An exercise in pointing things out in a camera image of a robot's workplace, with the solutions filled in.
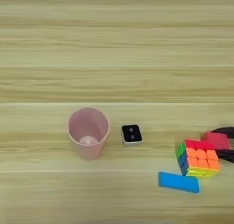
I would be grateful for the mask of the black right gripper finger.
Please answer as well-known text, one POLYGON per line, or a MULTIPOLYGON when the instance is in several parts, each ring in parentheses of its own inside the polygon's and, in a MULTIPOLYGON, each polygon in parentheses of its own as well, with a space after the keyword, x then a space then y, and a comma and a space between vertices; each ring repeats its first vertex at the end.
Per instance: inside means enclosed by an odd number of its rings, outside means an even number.
POLYGON ((234 137, 234 127, 221 127, 213 130, 213 133, 223 133, 227 137, 234 137))

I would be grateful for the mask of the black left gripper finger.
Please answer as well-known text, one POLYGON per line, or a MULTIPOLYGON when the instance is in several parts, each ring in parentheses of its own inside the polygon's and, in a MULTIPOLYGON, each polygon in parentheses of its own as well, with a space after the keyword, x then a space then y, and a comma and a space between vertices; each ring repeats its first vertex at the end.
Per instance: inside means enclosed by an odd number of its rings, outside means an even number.
POLYGON ((218 158, 234 163, 234 150, 217 150, 218 158))

